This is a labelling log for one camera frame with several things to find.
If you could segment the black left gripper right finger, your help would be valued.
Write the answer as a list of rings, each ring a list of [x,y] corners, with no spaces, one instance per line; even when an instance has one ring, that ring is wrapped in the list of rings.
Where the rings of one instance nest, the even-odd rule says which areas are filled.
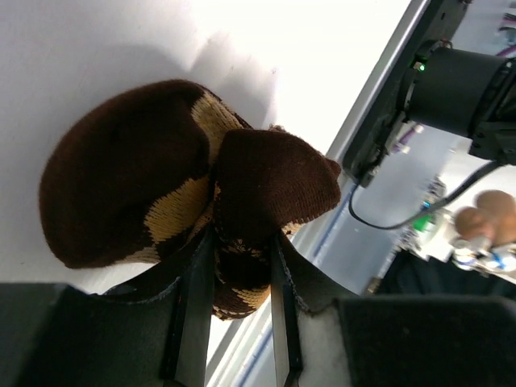
[[[271,242],[279,386],[512,386],[515,303],[466,295],[358,296]]]

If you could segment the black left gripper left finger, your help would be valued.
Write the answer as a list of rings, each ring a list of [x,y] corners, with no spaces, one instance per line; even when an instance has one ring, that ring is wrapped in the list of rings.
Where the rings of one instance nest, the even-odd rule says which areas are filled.
[[[104,294],[1,286],[4,386],[201,386],[214,294],[214,232]]]

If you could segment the brown tan argyle sock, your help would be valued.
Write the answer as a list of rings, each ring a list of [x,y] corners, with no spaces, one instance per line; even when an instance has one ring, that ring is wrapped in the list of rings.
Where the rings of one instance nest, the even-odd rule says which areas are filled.
[[[211,310],[242,319],[269,296],[271,238],[336,208],[340,172],[205,86],[160,81],[105,101],[64,134],[40,179],[40,224],[71,269],[156,264],[213,227]]]

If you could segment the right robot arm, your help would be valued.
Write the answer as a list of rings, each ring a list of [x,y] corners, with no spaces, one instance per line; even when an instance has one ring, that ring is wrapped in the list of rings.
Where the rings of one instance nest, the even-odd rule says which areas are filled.
[[[397,96],[406,119],[472,141],[469,154],[515,163],[515,60],[428,40]]]

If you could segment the blurred person hand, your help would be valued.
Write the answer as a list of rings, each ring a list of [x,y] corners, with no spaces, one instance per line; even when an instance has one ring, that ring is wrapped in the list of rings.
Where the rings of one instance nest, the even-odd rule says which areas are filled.
[[[485,236],[493,247],[515,241],[515,198],[504,191],[485,190],[475,198],[475,206],[455,214],[455,229],[465,240]]]

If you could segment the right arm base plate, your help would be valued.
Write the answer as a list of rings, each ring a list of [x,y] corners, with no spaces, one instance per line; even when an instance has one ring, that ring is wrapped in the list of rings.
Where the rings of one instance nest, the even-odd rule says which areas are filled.
[[[406,99],[417,70],[433,47],[451,43],[468,4],[411,1],[343,122],[349,131],[341,165],[345,175],[366,187],[393,146],[406,118]]]

